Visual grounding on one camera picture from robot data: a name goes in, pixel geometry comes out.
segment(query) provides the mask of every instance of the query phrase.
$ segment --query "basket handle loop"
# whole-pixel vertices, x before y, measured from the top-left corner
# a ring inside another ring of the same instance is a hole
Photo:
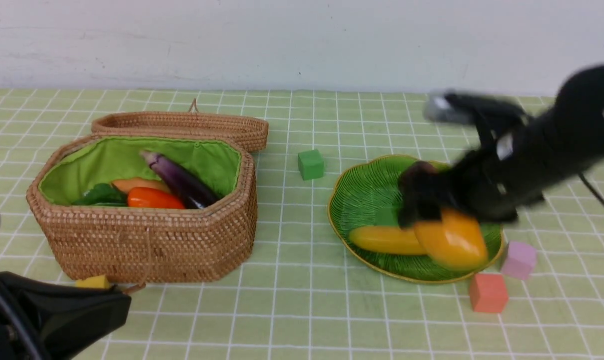
[[[151,272],[151,235],[150,233],[150,228],[146,228],[146,251],[147,251],[147,258],[146,258],[146,269],[144,271],[144,276],[142,276],[142,280],[140,280],[140,282],[138,282],[137,284],[133,285],[133,286],[129,286],[126,289],[124,289],[122,292],[124,294],[130,295],[133,294],[134,292],[138,292],[142,289],[144,289],[146,287],[146,278],[148,278],[148,274],[149,272]]]
[[[194,97],[193,98],[193,102],[190,103],[190,107],[188,108],[188,112],[190,112],[190,113],[193,112],[193,109],[195,109],[195,112],[197,112],[197,113],[199,112],[199,110],[197,109],[197,98],[196,97]]]

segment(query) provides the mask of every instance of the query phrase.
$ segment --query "wicker basket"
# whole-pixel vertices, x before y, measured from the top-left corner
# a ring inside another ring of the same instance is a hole
[[[268,123],[198,112],[129,112],[97,119],[92,134],[51,155],[28,187],[27,202],[60,264],[74,280],[196,283],[223,278],[252,253],[257,226],[251,151],[266,146]],[[241,154],[236,187],[202,210],[55,205],[39,183],[64,157],[103,137],[224,141]]]

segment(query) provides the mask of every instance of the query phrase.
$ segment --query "cable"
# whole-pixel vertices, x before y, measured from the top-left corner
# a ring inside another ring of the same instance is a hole
[[[18,338],[32,360],[51,360],[28,317],[2,283],[0,283],[0,310],[15,328]]]
[[[602,194],[600,194],[599,191],[597,191],[597,189],[595,189],[595,187],[590,182],[588,182],[588,180],[586,179],[586,177],[584,176],[583,173],[580,173],[580,179],[582,180],[582,182],[584,183],[584,185],[586,185],[586,187],[588,187],[588,189],[590,190],[590,192],[593,193],[593,195],[595,196],[595,198],[597,198],[597,200],[599,200],[599,202],[604,207],[604,197],[602,196]]]

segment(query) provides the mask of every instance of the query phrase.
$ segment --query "green checkered tablecloth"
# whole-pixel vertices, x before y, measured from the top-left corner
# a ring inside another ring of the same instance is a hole
[[[256,155],[260,216],[254,254],[207,284],[151,284],[126,326],[80,359],[546,360],[604,359],[604,209],[579,182],[522,213],[508,240],[539,249],[530,280],[507,278],[500,315],[470,308],[468,283],[415,285],[349,255],[327,220],[338,175],[389,154],[452,162],[473,129],[435,126],[425,95],[331,91],[0,89],[0,271],[69,283],[25,202],[58,146],[112,112],[241,114],[270,122]],[[517,98],[537,112],[551,98]],[[304,182],[296,155],[318,149],[324,178]],[[589,174],[604,194],[604,164]]]

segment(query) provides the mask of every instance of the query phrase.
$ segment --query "eggplant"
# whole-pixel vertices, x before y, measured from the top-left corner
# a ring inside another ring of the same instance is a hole
[[[142,150],[146,164],[171,189],[187,209],[210,207],[219,197],[200,178],[159,152]]]

